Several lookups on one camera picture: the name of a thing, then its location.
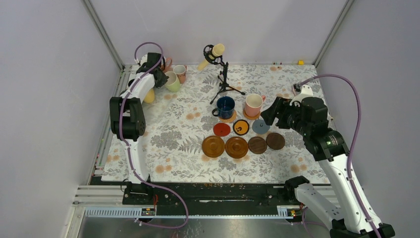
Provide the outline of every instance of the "green mug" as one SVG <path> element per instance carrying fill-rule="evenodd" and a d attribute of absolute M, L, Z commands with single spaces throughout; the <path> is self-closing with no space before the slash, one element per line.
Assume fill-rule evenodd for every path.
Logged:
<path fill-rule="evenodd" d="M 165 73 L 168 76 L 168 81 L 165 84 L 165 87 L 171 92 L 178 92 L 181 88 L 181 83 L 179 82 L 178 76 L 173 71 L 168 71 Z"/>

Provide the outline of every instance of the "coaster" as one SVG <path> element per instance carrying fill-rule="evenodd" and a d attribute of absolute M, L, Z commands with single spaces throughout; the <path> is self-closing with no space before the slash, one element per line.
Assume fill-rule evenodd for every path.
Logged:
<path fill-rule="evenodd" d="M 267 142 L 263 138 L 256 136 L 256 137 L 252 137 L 248 141 L 248 146 L 252 153 L 259 155 L 266 151 Z"/>
<path fill-rule="evenodd" d="M 227 136 L 230 133 L 230 126 L 225 123 L 217 123 L 213 127 L 213 132 L 217 136 Z"/>
<path fill-rule="evenodd" d="M 234 159 L 240 159 L 248 153 L 247 141 L 239 136 L 228 139 L 224 147 L 226 153 Z"/>
<path fill-rule="evenodd" d="M 203 152 L 210 158 L 216 158 L 224 152 L 224 142 L 222 138 L 212 135 L 203 140 L 201 144 Z"/>
<path fill-rule="evenodd" d="M 248 122 L 246 120 L 243 120 L 243 119 L 237 120 L 233 124 L 233 131 L 237 135 L 245 135 L 249 131 L 249 124 L 248 124 Z"/>
<path fill-rule="evenodd" d="M 286 141 L 279 133 L 270 133 L 267 136 L 267 145 L 273 150 L 280 150 L 284 147 Z"/>
<path fill-rule="evenodd" d="M 260 135 L 266 134 L 269 129 L 270 126 L 265 124 L 265 121 L 261 119 L 255 120 L 252 124 L 252 130 Z"/>
<path fill-rule="evenodd" d="M 259 112 L 257 115 L 255 115 L 255 117 L 250 117 L 250 116 L 248 116 L 248 115 L 247 115 L 247 113 L 245 112 L 245 108 L 244 108 L 243 113 L 244 113 L 244 117 L 246 117 L 246 118 L 247 118 L 247 119 L 249 119 L 249 120 L 255 120 L 255 119 L 258 119 L 258 118 L 260 117 L 260 115 L 261 115 L 261 112 Z"/>
<path fill-rule="evenodd" d="M 233 115 L 232 115 L 231 118 L 229 118 L 229 119 L 219 118 L 219 119 L 220 119 L 221 122 L 224 122 L 224 123 L 231 123 L 231 122 L 233 122 L 236 119 L 236 110 L 233 110 Z"/>

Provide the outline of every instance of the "tripod stand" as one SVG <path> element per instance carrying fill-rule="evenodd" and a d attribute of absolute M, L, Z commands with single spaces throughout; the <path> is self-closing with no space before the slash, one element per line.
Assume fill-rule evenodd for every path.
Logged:
<path fill-rule="evenodd" d="M 211 51 L 212 49 L 213 49 L 213 45 L 207 45 L 206 47 L 204 47 L 204 57 L 211 64 L 221 65 L 223 67 L 223 71 L 220 71 L 219 75 L 217 76 L 217 78 L 220 80 L 220 83 L 219 83 L 220 90 L 216 93 L 216 96 L 213 98 L 213 100 L 210 101 L 210 104 L 213 104 L 216 97 L 220 93 L 223 93 L 223 92 L 236 91 L 238 93 L 241 93 L 242 95 L 245 95 L 244 92 L 241 92 L 238 89 L 229 86 L 229 84 L 227 83 L 227 68 L 229 67 L 229 63 L 228 62 L 224 63 L 222 56 L 214 56 Z"/>

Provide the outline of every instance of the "blue mug handle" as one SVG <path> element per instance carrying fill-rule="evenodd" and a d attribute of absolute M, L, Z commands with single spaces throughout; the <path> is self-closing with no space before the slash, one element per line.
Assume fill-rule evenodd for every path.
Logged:
<path fill-rule="evenodd" d="M 213 116 L 218 117 L 219 116 L 219 111 L 217 108 L 213 109 L 213 111 L 211 112 L 211 114 L 213 114 Z"/>

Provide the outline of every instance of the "gray wall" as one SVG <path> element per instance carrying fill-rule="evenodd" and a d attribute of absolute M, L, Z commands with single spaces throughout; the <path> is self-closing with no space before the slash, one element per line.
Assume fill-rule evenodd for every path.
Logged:
<path fill-rule="evenodd" d="M 415 237 L 419 209 L 420 1 L 356 1 L 318 72 L 348 77 L 362 102 L 354 167 L 373 209 L 396 237 Z M 351 88 L 321 80 L 335 123 L 350 145 Z"/>
<path fill-rule="evenodd" d="M 80 0 L 0 3 L 0 237 L 56 238 L 119 74 Z"/>
<path fill-rule="evenodd" d="M 156 41 L 176 63 L 203 60 L 223 43 L 225 61 L 311 63 L 345 0 L 92 0 L 126 64 L 134 49 Z M 156 47 L 144 47 L 139 56 Z"/>

